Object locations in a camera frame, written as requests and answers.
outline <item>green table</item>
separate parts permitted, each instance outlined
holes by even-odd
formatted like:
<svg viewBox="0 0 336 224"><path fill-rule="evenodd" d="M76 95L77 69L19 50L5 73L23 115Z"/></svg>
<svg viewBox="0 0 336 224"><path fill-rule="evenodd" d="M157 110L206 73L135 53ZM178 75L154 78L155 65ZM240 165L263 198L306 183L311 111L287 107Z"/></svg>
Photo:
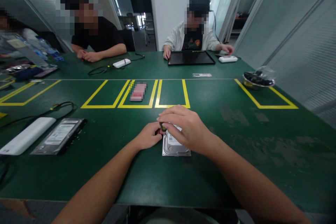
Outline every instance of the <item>green table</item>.
<svg viewBox="0 0 336 224"><path fill-rule="evenodd" d="M85 63L68 54L60 70L44 83L14 82L16 89L1 92L0 111L8 116L0 125L64 101L77 104L71 117L86 118L88 124L62 156L30 155L47 132L22 155L9 157L10 170L0 185L0 198L68 201L146 123L155 121L168 105L182 104L196 111L213 133L304 211L328 212L335 181L334 129L278 87L252 91L239 85L243 72L252 70L243 60L221 64L211 52L215 65L170 67L161 52L144 54L145 59L125 69L91 77L90 70L111 60ZM138 57L134 53L123 56ZM128 100L133 80L148 83L141 103ZM22 127L17 124L3 130L0 146ZM194 152L192 157L163 157L162 142L135 157L116 203L240 207L210 160Z"/></svg>

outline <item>metal bowl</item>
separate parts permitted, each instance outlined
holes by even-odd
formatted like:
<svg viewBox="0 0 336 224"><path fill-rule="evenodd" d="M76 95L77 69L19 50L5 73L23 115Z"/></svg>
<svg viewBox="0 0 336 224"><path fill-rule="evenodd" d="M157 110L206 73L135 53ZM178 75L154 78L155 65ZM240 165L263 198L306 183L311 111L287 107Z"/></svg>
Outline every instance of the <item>metal bowl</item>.
<svg viewBox="0 0 336 224"><path fill-rule="evenodd" d="M244 82L243 82L244 86L249 88L249 89L252 89L252 90L261 90L263 88L268 88L268 87L272 87L272 86L275 85L275 80L272 80L272 84L269 85L269 86L262 86L262 85L258 85L258 84L255 84L255 83L249 81L248 79L245 78L244 75L243 75L243 78L244 78Z"/></svg>

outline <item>person's sleeve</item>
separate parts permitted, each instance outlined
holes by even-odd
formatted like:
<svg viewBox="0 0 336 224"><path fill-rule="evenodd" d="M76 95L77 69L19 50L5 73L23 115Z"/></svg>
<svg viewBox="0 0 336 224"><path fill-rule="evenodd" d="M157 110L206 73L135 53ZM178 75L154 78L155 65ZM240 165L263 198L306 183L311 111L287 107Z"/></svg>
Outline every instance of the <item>person's sleeve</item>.
<svg viewBox="0 0 336 224"><path fill-rule="evenodd" d="M86 38L80 35L73 35L71 39L71 44L75 44L76 46L80 46L84 49L87 49L89 46L89 43L87 42Z"/></svg>
<svg viewBox="0 0 336 224"><path fill-rule="evenodd" d="M216 45L220 44L217 38L215 37L214 31L209 30L208 39L207 39L207 50L216 51Z"/></svg>
<svg viewBox="0 0 336 224"><path fill-rule="evenodd" d="M125 44L123 38L121 37L120 33L118 32L118 29L116 28L114 24L112 24L111 30L112 30L112 34L111 34L112 44L113 45Z"/></svg>
<svg viewBox="0 0 336 224"><path fill-rule="evenodd" d="M24 58L25 56L19 51L11 52L8 54L11 58Z"/></svg>
<svg viewBox="0 0 336 224"><path fill-rule="evenodd" d="M179 30L179 26L176 26L173 31L171 32L171 34L167 37L166 41L164 42L163 46L162 46L162 51L165 45L168 45L171 47L171 50L174 51L175 47L176 47L176 38L177 38L177 32Z"/></svg>
<svg viewBox="0 0 336 224"><path fill-rule="evenodd" d="M31 29L25 28L22 31L22 37L27 41L37 40L36 36L38 35Z"/></svg>

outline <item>black cable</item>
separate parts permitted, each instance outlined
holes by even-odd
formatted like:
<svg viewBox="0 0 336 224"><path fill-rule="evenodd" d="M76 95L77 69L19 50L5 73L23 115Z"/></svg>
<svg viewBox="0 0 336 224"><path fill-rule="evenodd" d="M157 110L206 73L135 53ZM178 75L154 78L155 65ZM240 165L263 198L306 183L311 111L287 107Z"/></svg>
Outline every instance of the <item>black cable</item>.
<svg viewBox="0 0 336 224"><path fill-rule="evenodd" d="M7 173L8 173L8 170L9 170L9 165L4 162L4 160L6 158L7 158L6 155L0 156L0 163L3 163L3 165L5 167L4 170L3 170L3 172L2 172L2 174L1 174L1 177L0 177L0 184L2 184L2 182L4 181L4 179L5 179L5 177L6 177Z"/></svg>
<svg viewBox="0 0 336 224"><path fill-rule="evenodd" d="M216 34L216 15L215 15L215 12L212 11L212 10L211 10L210 12L213 12L213 16L214 16L214 18L215 18L215 36L216 36L218 42L221 43L221 42L219 41L219 38L217 37L217 34Z"/></svg>
<svg viewBox="0 0 336 224"><path fill-rule="evenodd" d="M144 55L139 54L139 53L136 53L135 55L139 55L139 56L141 56L141 58L130 59L130 61L137 61L137 60L142 60L142 59L145 58ZM114 62L115 60L124 60L124 61L125 61L125 65L124 65L123 67L120 67L120 68L115 68L115 67L113 66L113 63L115 63L115 62ZM100 73L103 74L103 73L105 73L107 70L109 70L109 69L111 69L111 68L115 68L115 69L124 69L125 67L126 67L126 59L125 59L125 58L114 58L113 61L110 61L106 66L101 66L101 67L92 69L92 70L91 70L90 72L88 72L87 74L88 74L89 76L96 75L96 74L100 74Z"/></svg>
<svg viewBox="0 0 336 224"><path fill-rule="evenodd" d="M63 106L66 106L66 105L71 105L71 110L70 110L68 113L66 113L65 115L63 115L63 116L61 116L61 117L59 117L59 118L56 118L56 120L65 118L65 117L68 116L72 111L75 110L75 104L74 104L73 102L71 102L71 101L66 101L66 102L63 102L63 103L55 104L55 105L53 105L48 111L46 111L46 112L44 112L44 113L42 113L42 114L39 114L39 115L31 115L31 116L28 116L28 117L23 117L23 118L14 120L14 121L12 121L12 122L10 122L10 123L7 123L7 124L1 126L1 127L0 127L0 130L2 130L2 129L4 129L4 128L8 127L9 125L12 125L12 124L14 124L14 123L16 123L16 122L22 121L22 120L27 119L27 118L31 118L31 119L26 123L26 125L24 126L24 128L22 129L22 130L24 130L24 129L27 128L30 124L32 124L37 118L46 116L46 115L48 115L48 114L54 112L55 110L58 110L58 109L62 108Z"/></svg>

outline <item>tablet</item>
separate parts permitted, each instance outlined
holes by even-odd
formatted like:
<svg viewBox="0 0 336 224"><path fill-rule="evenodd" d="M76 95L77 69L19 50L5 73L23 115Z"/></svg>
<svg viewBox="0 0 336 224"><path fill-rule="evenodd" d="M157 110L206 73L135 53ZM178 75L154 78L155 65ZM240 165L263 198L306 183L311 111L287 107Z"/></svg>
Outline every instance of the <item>tablet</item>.
<svg viewBox="0 0 336 224"><path fill-rule="evenodd" d="M168 59L168 66L214 64L215 61L206 51L173 51Z"/></svg>

